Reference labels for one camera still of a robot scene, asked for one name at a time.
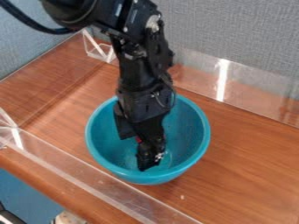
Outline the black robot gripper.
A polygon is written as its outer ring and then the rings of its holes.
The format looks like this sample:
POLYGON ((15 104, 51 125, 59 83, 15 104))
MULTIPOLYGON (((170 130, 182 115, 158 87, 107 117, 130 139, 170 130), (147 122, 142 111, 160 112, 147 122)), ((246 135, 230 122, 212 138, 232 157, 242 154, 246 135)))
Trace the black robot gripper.
POLYGON ((140 172, 158 166, 164 158, 166 141, 163 119, 175 104, 175 90, 159 82, 144 89, 116 88, 114 115, 122 140, 139 137, 136 165, 140 172))

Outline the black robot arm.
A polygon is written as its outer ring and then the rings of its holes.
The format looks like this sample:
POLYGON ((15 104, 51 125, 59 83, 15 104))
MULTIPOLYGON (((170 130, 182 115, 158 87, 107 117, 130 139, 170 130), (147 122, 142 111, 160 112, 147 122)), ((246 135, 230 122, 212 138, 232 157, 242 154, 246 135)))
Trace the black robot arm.
POLYGON ((120 71, 114 106, 118 134, 138 141, 138 169, 158 166, 166 152, 163 121, 176 100, 168 74, 174 51, 158 5, 151 0, 41 0, 41 6, 63 27, 94 25, 108 36, 120 71))

